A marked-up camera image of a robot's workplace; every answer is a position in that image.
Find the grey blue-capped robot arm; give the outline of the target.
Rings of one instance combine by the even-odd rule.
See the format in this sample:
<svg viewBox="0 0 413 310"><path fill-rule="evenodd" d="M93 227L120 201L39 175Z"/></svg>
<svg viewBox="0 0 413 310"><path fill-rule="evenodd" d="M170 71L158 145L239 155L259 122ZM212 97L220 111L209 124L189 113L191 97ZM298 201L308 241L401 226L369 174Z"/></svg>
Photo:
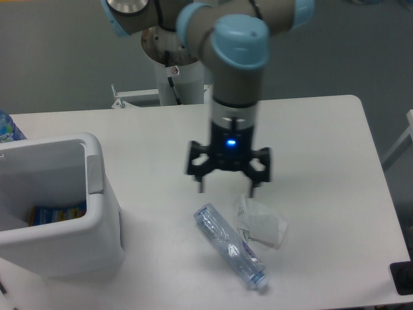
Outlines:
<svg viewBox="0 0 413 310"><path fill-rule="evenodd" d="M155 26L177 37L184 53L213 77L210 143L190 142L186 172L198 182L212 171L242 172L252 188L271 179L271 150L253 150L263 70L271 36L309 22L313 1L102 1L120 36Z"/></svg>

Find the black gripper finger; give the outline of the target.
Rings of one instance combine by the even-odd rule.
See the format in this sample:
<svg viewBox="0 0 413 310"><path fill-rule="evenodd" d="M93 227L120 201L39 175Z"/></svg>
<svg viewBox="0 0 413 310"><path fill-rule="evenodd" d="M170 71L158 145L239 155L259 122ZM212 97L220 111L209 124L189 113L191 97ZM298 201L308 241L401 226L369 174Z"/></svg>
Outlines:
<svg viewBox="0 0 413 310"><path fill-rule="evenodd" d="M191 141L188 149L186 174L193 176L198 182L198 193L204 193L203 178L213 171L213 162L209 156L209 146L201 145L197 141Z"/></svg>
<svg viewBox="0 0 413 310"><path fill-rule="evenodd" d="M247 177L250 179L249 197L254 197L254 191L262 183L270 182L271 149L268 147L254 150L247 165Z"/></svg>

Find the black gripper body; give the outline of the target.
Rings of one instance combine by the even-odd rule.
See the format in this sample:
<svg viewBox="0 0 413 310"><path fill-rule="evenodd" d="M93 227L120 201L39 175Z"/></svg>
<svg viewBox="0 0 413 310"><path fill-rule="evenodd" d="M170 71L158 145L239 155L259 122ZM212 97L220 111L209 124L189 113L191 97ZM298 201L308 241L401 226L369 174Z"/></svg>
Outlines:
<svg viewBox="0 0 413 310"><path fill-rule="evenodd" d="M211 122L208 172L216 169L255 172L250 163L253 158L253 136L254 126L233 132Z"/></svg>

